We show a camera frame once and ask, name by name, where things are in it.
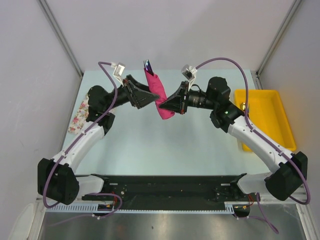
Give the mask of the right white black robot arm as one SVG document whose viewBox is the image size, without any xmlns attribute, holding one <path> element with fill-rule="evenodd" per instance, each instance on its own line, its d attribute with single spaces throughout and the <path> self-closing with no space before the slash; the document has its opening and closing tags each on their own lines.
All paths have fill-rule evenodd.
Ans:
<svg viewBox="0 0 320 240">
<path fill-rule="evenodd" d="M 251 193 L 267 193 L 277 200 L 287 200 L 307 178 L 307 156 L 301 151 L 293 153 L 258 129 L 230 101 L 230 92 L 222 77 L 212 77 L 206 91 L 191 90 L 189 82 L 183 81 L 159 107 L 182 115 L 189 107 L 210 110 L 210 120 L 217 129 L 235 137 L 263 161 L 268 172 L 243 173 L 232 181 L 230 194 L 235 200 L 242 201 Z"/>
</svg>

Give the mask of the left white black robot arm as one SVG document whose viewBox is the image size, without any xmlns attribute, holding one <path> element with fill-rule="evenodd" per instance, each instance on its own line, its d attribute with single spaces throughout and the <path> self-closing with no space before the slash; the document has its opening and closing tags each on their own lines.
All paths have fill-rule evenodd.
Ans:
<svg viewBox="0 0 320 240">
<path fill-rule="evenodd" d="M 166 93 L 157 74 L 145 74 L 147 85 L 136 81 L 131 75 L 123 79 L 122 85 L 112 92 L 100 85 L 92 86 L 87 92 L 87 118 L 73 141 L 54 157 L 43 158 L 37 165 L 37 191 L 43 203 L 51 208 L 55 204 L 69 205 L 85 195 L 95 195 L 100 200 L 110 196 L 111 188 L 97 175 L 77 177 L 75 172 L 91 148 L 110 131 L 115 120 L 112 109 L 126 103 L 136 108 L 165 99 Z"/>
</svg>

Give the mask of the iridescent purple fork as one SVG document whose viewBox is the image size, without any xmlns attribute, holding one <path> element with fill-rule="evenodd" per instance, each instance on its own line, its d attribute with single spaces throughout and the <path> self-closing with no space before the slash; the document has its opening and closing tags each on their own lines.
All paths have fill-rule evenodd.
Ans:
<svg viewBox="0 0 320 240">
<path fill-rule="evenodd" d="M 150 75 L 154 75 L 151 63 L 148 59 L 143 61 L 143 65 L 144 65 L 144 69 L 150 74 Z"/>
</svg>

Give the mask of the pink paper napkin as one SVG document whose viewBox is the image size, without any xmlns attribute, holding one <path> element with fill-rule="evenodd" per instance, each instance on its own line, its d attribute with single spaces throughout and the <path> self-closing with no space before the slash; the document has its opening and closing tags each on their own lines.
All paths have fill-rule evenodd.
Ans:
<svg viewBox="0 0 320 240">
<path fill-rule="evenodd" d="M 158 77 L 158 75 L 150 74 L 147 69 L 144 69 L 147 84 L 151 93 L 156 94 L 159 98 L 155 101 L 156 109 L 163 120 L 168 120 L 175 115 L 174 111 L 160 108 L 160 104 L 164 103 L 168 98 L 165 92 L 165 88 Z"/>
</svg>

